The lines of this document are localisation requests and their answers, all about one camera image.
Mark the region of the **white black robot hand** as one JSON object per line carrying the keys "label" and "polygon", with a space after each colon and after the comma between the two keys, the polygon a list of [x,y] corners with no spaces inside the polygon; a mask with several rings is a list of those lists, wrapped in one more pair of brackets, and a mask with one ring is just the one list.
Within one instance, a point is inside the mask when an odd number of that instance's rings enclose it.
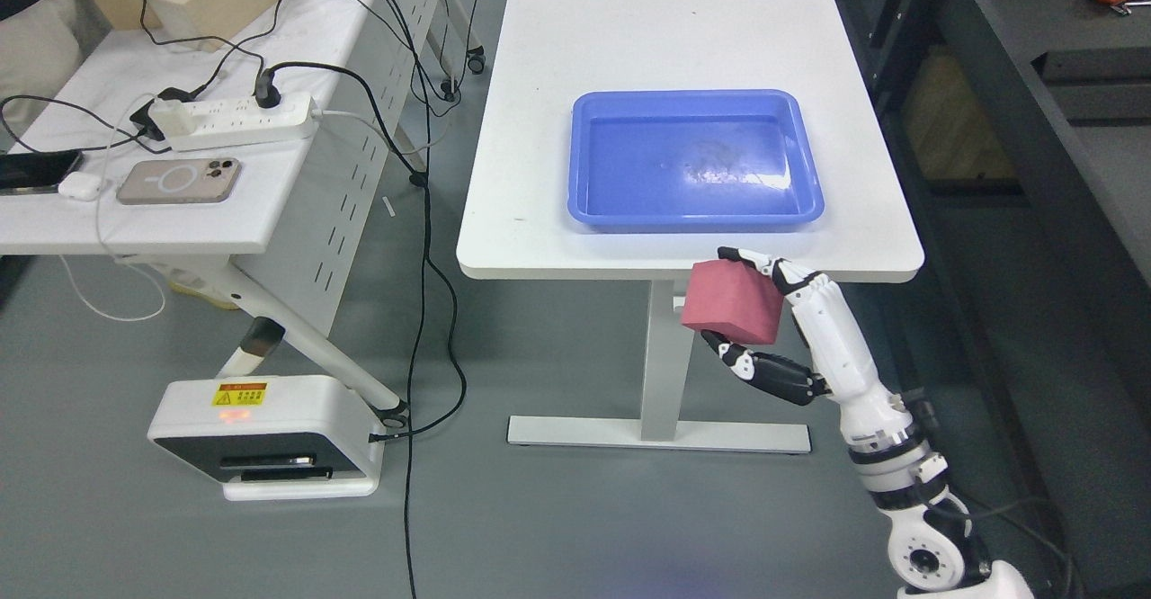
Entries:
{"label": "white black robot hand", "polygon": [[828,397],[839,407],[851,399],[893,395],[881,382],[879,370],[840,287],[825,273],[786,258],[748,249],[721,247],[717,259],[741,261],[772,280],[788,301],[790,314],[811,354],[811,366],[798,365],[777,354],[756,352],[752,344],[735,344],[711,329],[698,329],[706,344],[740,380],[754,389],[798,405]]}

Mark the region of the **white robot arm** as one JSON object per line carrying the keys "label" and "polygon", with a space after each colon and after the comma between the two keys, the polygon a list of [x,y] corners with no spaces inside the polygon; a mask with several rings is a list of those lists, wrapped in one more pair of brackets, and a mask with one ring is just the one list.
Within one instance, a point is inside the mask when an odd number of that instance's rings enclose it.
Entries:
{"label": "white robot arm", "polygon": [[1023,575],[990,559],[973,514],[950,490],[947,461],[899,399],[879,393],[840,407],[840,431],[863,487],[891,524],[889,564],[899,598],[1031,598]]}

